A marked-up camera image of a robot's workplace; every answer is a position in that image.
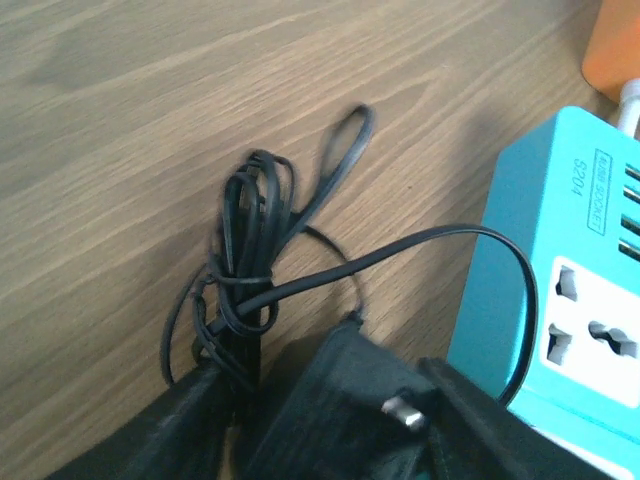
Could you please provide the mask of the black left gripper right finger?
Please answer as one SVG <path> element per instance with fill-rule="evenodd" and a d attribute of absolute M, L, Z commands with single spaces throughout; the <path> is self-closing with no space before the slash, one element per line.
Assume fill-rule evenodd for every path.
<path fill-rule="evenodd" d="M 419 372 L 436 387 L 427 436 L 429 479 L 607 479 L 537 433 L 441 359 Z"/>

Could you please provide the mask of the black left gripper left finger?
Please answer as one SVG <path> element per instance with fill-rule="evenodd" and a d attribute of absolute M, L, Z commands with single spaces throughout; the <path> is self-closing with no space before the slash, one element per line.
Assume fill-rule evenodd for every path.
<path fill-rule="evenodd" d="M 234 392 L 213 365 L 198 367 L 50 479 L 217 479 Z"/>

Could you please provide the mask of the black power adapter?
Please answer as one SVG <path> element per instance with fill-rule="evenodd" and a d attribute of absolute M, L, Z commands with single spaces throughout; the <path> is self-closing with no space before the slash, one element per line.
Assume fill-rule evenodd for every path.
<path fill-rule="evenodd" d="M 413 479 L 429 467 L 427 436 L 435 385 L 361 331 L 365 299 L 327 334 L 297 341 L 262 379 L 261 340 L 280 303 L 293 295 L 360 273 L 411 247 L 473 234 L 501 241 L 492 229 L 446 225 L 406 236 L 337 267 L 282 285 L 273 268 L 285 247 L 304 234 L 327 237 L 312 225 L 361 158 L 374 113 L 358 104 L 331 129 L 315 188 L 295 207 L 292 163 L 265 150 L 250 152 L 225 183 L 222 206 L 207 245 L 206 262 L 182 298 L 191 300 L 197 362 L 218 367 L 238 395 L 243 425 L 235 451 L 241 479 Z M 521 350 L 506 387 L 493 398 L 507 409 L 528 368 Z"/>

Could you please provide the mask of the teal power strip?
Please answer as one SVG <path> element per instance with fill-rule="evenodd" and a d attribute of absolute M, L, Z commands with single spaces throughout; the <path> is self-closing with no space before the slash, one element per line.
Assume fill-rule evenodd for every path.
<path fill-rule="evenodd" d="M 477 240 L 448 362 L 490 395 L 523 348 L 510 410 L 617 479 L 639 475 L 639 144 L 566 107 L 499 156 L 484 224 L 514 241 L 537 279 L 526 339 L 521 269 Z"/>

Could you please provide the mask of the orange power strip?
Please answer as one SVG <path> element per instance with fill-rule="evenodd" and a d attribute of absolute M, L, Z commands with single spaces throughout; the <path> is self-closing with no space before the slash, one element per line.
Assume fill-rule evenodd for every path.
<path fill-rule="evenodd" d="M 604 0 L 582 62 L 587 83 L 613 102 L 639 78 L 639 0 Z"/>

